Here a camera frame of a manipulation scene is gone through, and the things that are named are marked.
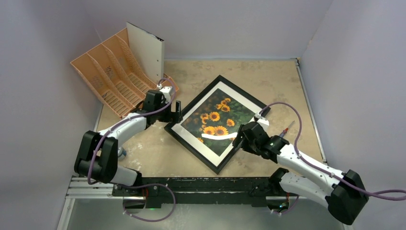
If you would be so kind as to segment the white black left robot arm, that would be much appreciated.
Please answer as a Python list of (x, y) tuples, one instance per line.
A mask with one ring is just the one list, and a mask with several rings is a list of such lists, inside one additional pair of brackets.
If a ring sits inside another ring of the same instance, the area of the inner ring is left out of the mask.
[(179, 123), (183, 119), (181, 102), (176, 101), (172, 111), (174, 98), (168, 87), (149, 90), (145, 99), (113, 126), (100, 132), (87, 131), (82, 137), (74, 171), (87, 176), (89, 184), (120, 184), (129, 195), (139, 195), (143, 189), (142, 174), (118, 164), (119, 150), (156, 121)]

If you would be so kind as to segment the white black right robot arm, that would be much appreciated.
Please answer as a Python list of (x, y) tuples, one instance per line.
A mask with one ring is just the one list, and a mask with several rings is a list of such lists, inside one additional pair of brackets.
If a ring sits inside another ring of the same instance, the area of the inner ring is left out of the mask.
[(281, 165), (269, 178), (275, 195), (296, 194), (327, 208), (338, 221), (352, 225), (369, 198), (358, 173), (332, 169), (302, 152), (280, 136), (268, 136), (258, 122), (241, 125), (233, 146)]

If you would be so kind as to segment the black sunflower photo frame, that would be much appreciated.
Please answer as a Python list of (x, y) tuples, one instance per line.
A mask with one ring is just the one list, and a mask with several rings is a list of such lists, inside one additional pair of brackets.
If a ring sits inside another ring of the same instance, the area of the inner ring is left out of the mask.
[(253, 121), (265, 106), (219, 75), (182, 109), (183, 120), (167, 124), (165, 130), (219, 174), (237, 151), (232, 145), (234, 133), (241, 125)]

